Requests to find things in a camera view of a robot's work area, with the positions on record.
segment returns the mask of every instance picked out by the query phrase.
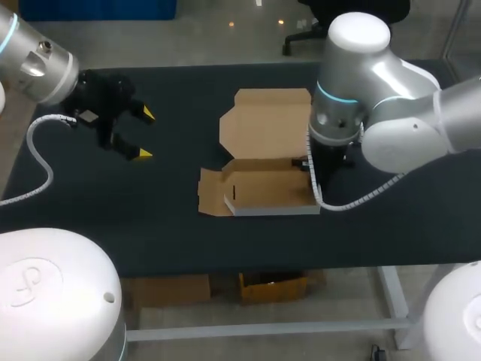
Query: logo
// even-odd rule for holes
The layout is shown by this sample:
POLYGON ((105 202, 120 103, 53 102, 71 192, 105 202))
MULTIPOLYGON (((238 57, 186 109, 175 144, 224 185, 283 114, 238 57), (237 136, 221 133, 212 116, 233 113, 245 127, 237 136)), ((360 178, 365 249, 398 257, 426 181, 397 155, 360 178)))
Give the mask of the logo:
POLYGON ((0 273, 0 306, 22 308, 49 302, 62 290, 62 273, 48 259, 27 258, 0 273))
POLYGON ((28 267, 22 272, 23 287, 17 290, 18 297, 13 300, 12 307, 25 306, 37 298, 38 290, 41 288, 41 275, 37 267, 28 267))

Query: cable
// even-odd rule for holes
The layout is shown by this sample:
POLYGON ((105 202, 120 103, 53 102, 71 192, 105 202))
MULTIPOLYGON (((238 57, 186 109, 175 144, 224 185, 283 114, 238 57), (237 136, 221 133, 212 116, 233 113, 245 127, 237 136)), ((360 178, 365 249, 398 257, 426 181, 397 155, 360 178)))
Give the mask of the cable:
MULTIPOLYGON (((361 133, 359 136, 359 141, 362 140, 362 137, 364 135, 363 129, 361 129, 361 133)), ((334 212, 341 212, 341 211, 347 211, 349 209, 353 209, 354 207, 357 207, 358 205, 361 205, 372 198, 378 196, 382 192, 386 191, 393 185, 395 185, 398 181, 400 181, 407 173, 400 173, 398 175, 395 175, 393 178, 385 182, 381 187, 376 188, 373 190, 371 193, 367 194, 366 196, 354 201, 350 202, 347 205, 328 205, 324 203, 324 200, 322 199, 322 189, 320 184, 317 183, 316 179, 316 172, 314 170, 314 161, 313 161, 313 155, 310 150, 310 135, 309 135, 309 129, 307 129, 307 135, 306 135, 306 147, 307 147, 307 161, 309 163, 309 173, 310 173, 310 182, 313 187, 313 192, 314 192, 314 198, 316 199, 316 202, 318 205, 321 206, 321 208, 325 208, 328 211, 334 211, 334 212)))
POLYGON ((35 160, 37 160, 37 162, 42 167, 44 167, 45 172, 47 173, 47 180, 45 181, 44 184, 39 186, 39 188, 37 188, 36 190, 33 190, 31 192, 22 194, 21 196, 17 196, 17 197, 13 197, 13 198, 10 198, 10 199, 5 199, 3 201, 0 201, 0 207, 3 206, 3 205, 11 205, 12 203, 20 202, 20 201, 23 201, 24 199, 36 196, 37 194, 42 193, 46 188, 48 188, 49 185, 52 184, 52 182, 53 182, 53 170, 49 166, 49 164, 47 162, 45 162, 45 160, 41 157, 40 153, 37 151, 37 149, 35 149, 35 145, 33 144, 33 133, 34 133, 35 129, 39 125, 41 125, 42 123, 50 121, 50 120, 57 120, 59 122, 64 123, 67 126, 70 126, 70 127, 77 125, 77 120, 75 118, 66 117, 65 115, 61 115, 61 114, 45 115, 43 117, 40 117, 40 118, 34 120, 34 122, 32 124, 30 124, 30 127, 27 130, 27 136, 26 136, 27 146, 29 147, 30 153, 33 155, 35 160))

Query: blue object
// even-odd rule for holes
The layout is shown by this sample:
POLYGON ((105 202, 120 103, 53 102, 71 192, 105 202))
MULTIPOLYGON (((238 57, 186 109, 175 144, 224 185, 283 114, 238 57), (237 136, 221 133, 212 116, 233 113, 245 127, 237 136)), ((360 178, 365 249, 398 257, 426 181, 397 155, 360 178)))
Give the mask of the blue object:
POLYGON ((341 102, 341 103, 357 103, 358 102, 355 99, 342 99, 342 98, 338 98, 337 96, 332 96, 321 87, 321 85, 319 84, 319 81, 317 82, 317 87, 319 88, 322 94, 330 98, 330 100, 334 100, 335 102, 341 102))
POLYGON ((3 53, 3 50, 8 45, 8 42, 10 41, 10 39, 12 39, 12 35, 14 34, 15 28, 17 27, 17 23, 18 23, 18 16, 14 14, 12 24, 10 25, 10 29, 8 30, 7 36, 5 36, 5 39, 3 39, 3 42, 0 44, 0 54, 3 53))
POLYGON ((177 0, 20 0, 27 21, 171 20, 177 0))

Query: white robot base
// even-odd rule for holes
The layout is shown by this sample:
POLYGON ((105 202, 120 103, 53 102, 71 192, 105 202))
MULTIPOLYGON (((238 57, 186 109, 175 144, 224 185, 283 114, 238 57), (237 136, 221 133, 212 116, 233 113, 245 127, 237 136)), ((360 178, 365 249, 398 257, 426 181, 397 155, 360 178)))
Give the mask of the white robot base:
POLYGON ((481 262, 447 275, 429 296, 424 334, 434 361, 481 359, 481 262))
POLYGON ((89 239, 61 229, 0 235, 0 355, 124 361, 119 276, 89 239))

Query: table leg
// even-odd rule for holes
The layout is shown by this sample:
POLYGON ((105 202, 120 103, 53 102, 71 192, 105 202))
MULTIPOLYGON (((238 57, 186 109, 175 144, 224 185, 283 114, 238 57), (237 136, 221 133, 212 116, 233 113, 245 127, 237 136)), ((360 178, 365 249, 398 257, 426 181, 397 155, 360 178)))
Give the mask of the table leg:
POLYGON ((428 297, 436 285, 447 276, 455 267, 455 264, 439 265, 425 285, 424 290, 418 299, 412 304, 407 319, 413 324, 406 329, 395 332, 395 342, 399 350, 409 350, 422 340, 422 315, 428 297))

